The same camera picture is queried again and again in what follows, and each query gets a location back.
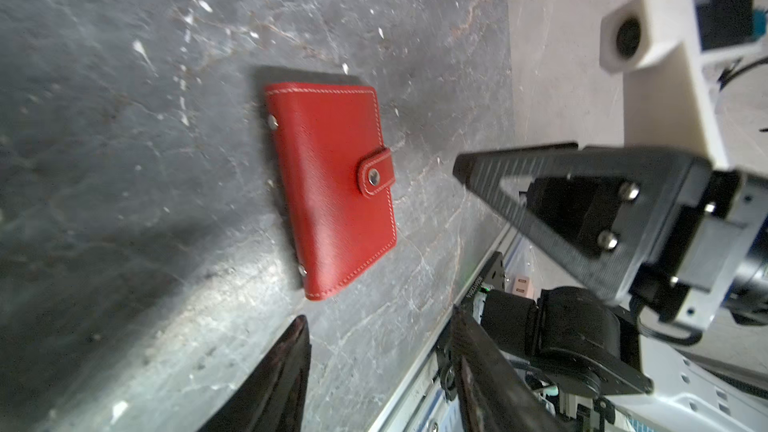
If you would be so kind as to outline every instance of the concrete floor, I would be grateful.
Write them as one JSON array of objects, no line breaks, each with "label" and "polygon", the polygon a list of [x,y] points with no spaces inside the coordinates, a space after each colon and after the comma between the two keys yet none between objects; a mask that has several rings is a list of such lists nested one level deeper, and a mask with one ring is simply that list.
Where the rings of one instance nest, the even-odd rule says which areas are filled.
[{"label": "concrete floor", "polygon": [[[508,0],[515,144],[622,143],[621,79],[600,69],[598,44],[600,19],[626,1]],[[768,66],[745,74],[716,113],[731,163],[768,175],[768,134],[759,132],[768,127],[766,84]],[[536,287],[575,283],[541,251],[526,252]],[[768,328],[739,327],[721,312],[693,352],[768,373]]]}]

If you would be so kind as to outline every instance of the wallet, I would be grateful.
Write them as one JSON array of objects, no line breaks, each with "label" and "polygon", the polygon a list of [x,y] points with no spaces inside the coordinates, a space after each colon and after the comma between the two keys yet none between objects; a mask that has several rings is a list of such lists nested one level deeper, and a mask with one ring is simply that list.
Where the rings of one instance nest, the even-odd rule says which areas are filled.
[{"label": "wallet", "polygon": [[397,242],[376,91],[284,82],[265,94],[304,292],[320,301]]}]

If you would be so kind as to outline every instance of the red leather card holder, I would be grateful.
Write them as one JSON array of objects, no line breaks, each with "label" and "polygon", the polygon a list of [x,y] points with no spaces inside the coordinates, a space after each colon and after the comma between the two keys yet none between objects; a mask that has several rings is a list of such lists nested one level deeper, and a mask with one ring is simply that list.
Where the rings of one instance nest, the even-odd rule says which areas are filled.
[{"label": "red leather card holder", "polygon": [[397,243],[376,91],[284,82],[266,88],[296,255],[309,300],[328,298]]}]

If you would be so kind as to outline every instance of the silver snap button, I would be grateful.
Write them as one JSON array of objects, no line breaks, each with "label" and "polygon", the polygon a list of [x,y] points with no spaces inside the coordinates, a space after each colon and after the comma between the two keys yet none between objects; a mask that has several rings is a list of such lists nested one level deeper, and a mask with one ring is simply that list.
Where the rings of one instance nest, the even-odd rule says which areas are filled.
[{"label": "silver snap button", "polygon": [[382,180],[381,176],[379,175],[379,171],[375,168],[371,168],[368,171],[368,182],[371,183],[372,186],[378,186],[379,182]]}]

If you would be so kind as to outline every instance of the silver rivet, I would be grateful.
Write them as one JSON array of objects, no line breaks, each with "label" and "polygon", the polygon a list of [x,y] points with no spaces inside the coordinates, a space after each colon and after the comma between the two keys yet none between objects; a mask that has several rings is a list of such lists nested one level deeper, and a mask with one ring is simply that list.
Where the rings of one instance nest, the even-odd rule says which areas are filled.
[{"label": "silver rivet", "polygon": [[625,202],[632,202],[639,194],[640,188],[634,182],[625,182],[619,187],[619,198]]},{"label": "silver rivet", "polygon": [[379,175],[379,171],[375,168],[371,168],[368,171],[368,182],[370,182],[372,186],[378,186],[381,179],[382,178]]},{"label": "silver rivet", "polygon": [[616,234],[610,230],[603,230],[598,235],[598,245],[605,250],[613,250],[619,244],[619,239]]}]

